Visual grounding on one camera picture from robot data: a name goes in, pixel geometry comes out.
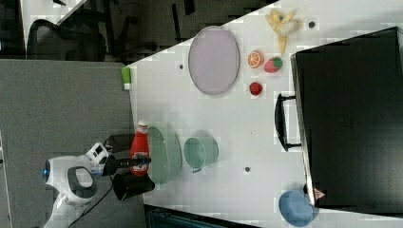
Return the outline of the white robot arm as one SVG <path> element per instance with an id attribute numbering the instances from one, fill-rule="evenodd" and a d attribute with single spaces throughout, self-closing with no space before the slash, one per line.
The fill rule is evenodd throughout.
<path id="1" fill-rule="evenodd" d="M 131 172 L 118 174 L 120 168 L 146 166 L 151 159 L 116 159 L 113 155 L 64 156 L 46 160 L 44 182 L 58 192 L 44 228 L 68 228 L 85 214 L 98 191 L 97 176 L 112 178 L 111 189 L 118 200 L 124 200 L 154 188 L 146 176 Z"/>

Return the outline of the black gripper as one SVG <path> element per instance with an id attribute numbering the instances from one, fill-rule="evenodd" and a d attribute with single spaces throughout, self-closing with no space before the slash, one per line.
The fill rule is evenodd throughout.
<path id="1" fill-rule="evenodd" d="M 103 175 L 114 175 L 118 169 L 135 167 L 135 166 L 148 166 L 151 163 L 149 158 L 137 158 L 137 159 L 117 159 L 115 156 L 110 155 L 105 162 Z"/>

